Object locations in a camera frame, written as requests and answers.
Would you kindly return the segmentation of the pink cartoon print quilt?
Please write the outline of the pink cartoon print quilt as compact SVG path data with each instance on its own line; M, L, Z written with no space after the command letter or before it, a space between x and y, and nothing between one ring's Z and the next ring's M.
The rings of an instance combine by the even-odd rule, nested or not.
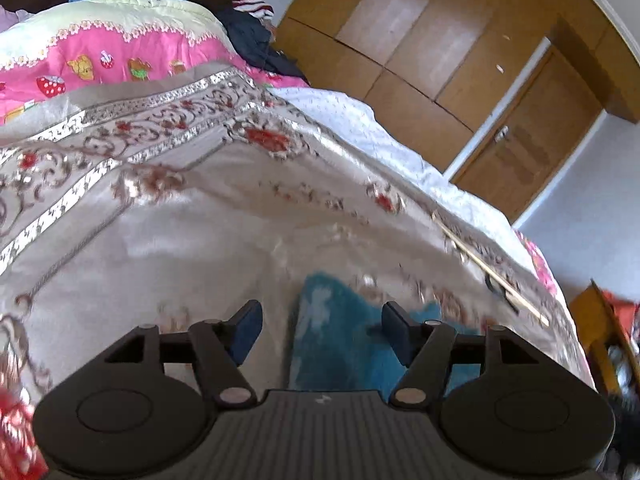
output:
M186 0L63 3L1 34L1 120L93 84L160 80L220 61L261 84L303 88L299 76L250 66L224 25Z

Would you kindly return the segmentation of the white dotted bed sheet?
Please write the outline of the white dotted bed sheet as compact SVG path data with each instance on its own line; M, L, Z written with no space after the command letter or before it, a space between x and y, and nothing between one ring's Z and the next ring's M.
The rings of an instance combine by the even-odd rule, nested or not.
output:
M521 245L504 214L459 190L421 155L395 140L375 120L369 105L343 92L314 88L273 88L271 93L397 172L449 212L483 231L506 252Z

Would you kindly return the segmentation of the long wooden stick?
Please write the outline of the long wooden stick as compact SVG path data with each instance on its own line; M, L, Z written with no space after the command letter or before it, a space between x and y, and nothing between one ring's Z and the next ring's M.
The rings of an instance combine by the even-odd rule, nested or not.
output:
M525 309L529 312L530 315L533 315L534 318L538 321L541 326L549 327L550 321L549 319L539 310L529 299L523 296L513 285L511 285L505 278L498 274L498 272L492 268L489 264L487 264L479 255L477 255L474 250L465 244L465 242L457 236L454 231L451 231L448 226L439 218L437 212L433 212L431 214L432 221L439 226L442 232L446 235L448 240L451 240L452 246L457 249L458 252L461 252L468 258L472 263L480 268L484 272L484 275L491 275L498 283L500 283L503 287L505 287L516 299L516 304L520 308Z

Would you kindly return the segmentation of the teal fuzzy small garment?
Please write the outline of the teal fuzzy small garment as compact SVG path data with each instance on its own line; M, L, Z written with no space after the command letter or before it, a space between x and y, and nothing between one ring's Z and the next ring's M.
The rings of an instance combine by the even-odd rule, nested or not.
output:
M382 333L382 309L324 273L299 296L288 388L376 390L388 399L406 368Z

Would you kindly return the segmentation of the red white striped garment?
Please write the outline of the red white striped garment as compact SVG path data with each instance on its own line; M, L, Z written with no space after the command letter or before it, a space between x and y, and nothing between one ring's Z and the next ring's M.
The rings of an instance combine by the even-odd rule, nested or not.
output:
M253 18L271 22L274 17L273 7L264 0L232 0L235 11L250 14Z

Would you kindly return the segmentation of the dark navy clothing pile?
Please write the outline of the dark navy clothing pile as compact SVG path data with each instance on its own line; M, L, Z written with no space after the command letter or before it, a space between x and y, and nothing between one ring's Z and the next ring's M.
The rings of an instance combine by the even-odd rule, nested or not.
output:
M271 32L250 14L232 9L231 6L213 10L216 19L224 25L227 36L248 65L280 76L300 78L306 76L285 54L271 47Z

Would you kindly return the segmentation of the wooden wardrobe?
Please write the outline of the wooden wardrobe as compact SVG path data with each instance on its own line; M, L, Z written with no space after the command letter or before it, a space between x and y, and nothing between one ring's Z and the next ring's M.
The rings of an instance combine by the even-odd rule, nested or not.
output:
M544 40L604 110L638 120L638 61L596 0L294 0L276 45L314 87L363 100L445 170Z

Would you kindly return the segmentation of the wooden door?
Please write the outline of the wooden door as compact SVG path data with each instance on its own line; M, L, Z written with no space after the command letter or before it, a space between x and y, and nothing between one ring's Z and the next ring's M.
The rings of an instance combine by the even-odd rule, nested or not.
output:
M578 147L602 106L558 49L550 48L454 176L454 184L513 222ZM508 135L494 142L504 125Z

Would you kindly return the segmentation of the orange cardboard box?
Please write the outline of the orange cardboard box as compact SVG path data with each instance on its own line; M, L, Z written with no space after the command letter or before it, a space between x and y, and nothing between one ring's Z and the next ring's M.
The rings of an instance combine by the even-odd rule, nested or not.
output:
M598 391L639 397L639 361L614 304L591 283L568 306Z

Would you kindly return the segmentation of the floral satin bed cover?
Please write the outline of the floral satin bed cover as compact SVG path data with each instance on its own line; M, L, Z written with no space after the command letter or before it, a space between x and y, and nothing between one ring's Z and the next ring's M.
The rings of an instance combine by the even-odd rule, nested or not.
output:
M549 319L516 315L431 214ZM307 276L457 332L442 396L288 388ZM256 404L189 328L248 300ZM58 96L1 130L6 479L592 479L613 432L567 306L397 172L231 66Z

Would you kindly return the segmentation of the small dark handled tool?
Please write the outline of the small dark handled tool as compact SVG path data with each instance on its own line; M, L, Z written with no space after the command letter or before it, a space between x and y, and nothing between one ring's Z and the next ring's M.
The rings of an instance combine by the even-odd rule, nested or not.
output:
M520 308L516 304L513 295L491 275L485 275L485 285L498 298L500 298L516 315L520 314Z

